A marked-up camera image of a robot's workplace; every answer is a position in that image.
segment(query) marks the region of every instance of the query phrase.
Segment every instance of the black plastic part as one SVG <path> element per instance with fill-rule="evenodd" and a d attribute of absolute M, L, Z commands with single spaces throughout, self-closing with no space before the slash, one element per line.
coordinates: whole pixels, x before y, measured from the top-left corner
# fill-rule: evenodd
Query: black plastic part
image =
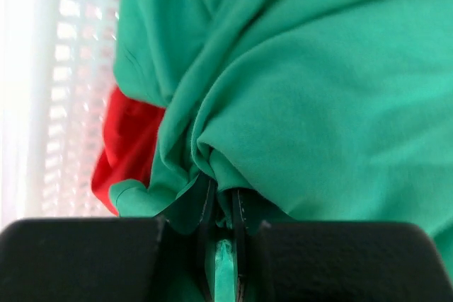
<path fill-rule="evenodd" d="M 201 222 L 197 230 L 195 268 L 200 284 L 200 289 L 206 302 L 214 301 L 215 281 L 215 250 L 216 250 L 216 226 L 215 226 L 215 195 L 217 185 L 210 180 L 207 184 L 205 205 L 202 210 Z"/>
<path fill-rule="evenodd" d="M 171 227 L 180 234 L 194 233 L 199 228 L 203 216 L 206 216 L 207 202 L 210 206 L 212 206 L 211 203 L 214 204 L 213 187 L 217 187 L 215 181 L 204 173 L 200 173 L 192 187 L 164 209 L 159 216 L 164 216 Z"/>
<path fill-rule="evenodd" d="M 411 224 L 264 223 L 249 242 L 255 301 L 453 301 L 434 244 Z"/>
<path fill-rule="evenodd" d="M 0 235 L 0 301 L 150 301 L 162 219 L 25 220 Z"/>
<path fill-rule="evenodd" d="M 240 191 L 233 190 L 231 198 L 234 227 L 234 277 L 236 277 L 234 291 L 236 294 L 236 302 L 242 302 L 245 296 L 248 272 L 246 260 L 246 230 L 242 217 Z"/>
<path fill-rule="evenodd" d="M 164 229 L 147 302 L 211 301 L 197 270 L 198 233 L 182 236 Z"/>

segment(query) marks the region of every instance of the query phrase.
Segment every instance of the clip jaw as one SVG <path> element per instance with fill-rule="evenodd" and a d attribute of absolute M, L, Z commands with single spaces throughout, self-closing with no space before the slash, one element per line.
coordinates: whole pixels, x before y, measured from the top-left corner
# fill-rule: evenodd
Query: clip jaw
<path fill-rule="evenodd" d="M 452 302 L 432 241 L 407 223 L 292 220 L 229 190 L 236 302 Z M 153 219 L 25 220 L 0 235 L 0 300 L 213 302 L 217 186 L 200 175 Z"/>

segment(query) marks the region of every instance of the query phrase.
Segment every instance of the green cloth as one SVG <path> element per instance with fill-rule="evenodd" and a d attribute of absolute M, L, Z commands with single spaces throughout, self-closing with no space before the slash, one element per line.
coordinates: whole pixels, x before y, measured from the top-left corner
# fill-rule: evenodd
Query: green cloth
<path fill-rule="evenodd" d="M 300 220 L 416 223 L 453 275 L 453 0 L 122 0 L 114 71 L 166 108 L 120 215 L 202 171 Z"/>

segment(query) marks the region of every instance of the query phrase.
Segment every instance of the white lattice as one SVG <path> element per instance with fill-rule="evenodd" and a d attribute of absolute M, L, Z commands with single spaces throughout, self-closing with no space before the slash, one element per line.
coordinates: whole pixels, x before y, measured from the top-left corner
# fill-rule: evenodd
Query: white lattice
<path fill-rule="evenodd" d="M 59 0 L 43 216 L 107 216 L 90 178 L 113 85 L 119 0 Z"/>

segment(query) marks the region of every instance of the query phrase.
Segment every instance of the red fabric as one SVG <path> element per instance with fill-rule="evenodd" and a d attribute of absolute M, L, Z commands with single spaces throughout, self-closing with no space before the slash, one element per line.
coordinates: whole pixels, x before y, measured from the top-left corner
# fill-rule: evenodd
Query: red fabric
<path fill-rule="evenodd" d="M 115 215 L 108 198 L 111 185 L 134 179 L 149 185 L 157 131 L 164 109 L 129 99 L 115 87 L 103 128 L 104 149 L 96 164 L 91 189 Z"/>

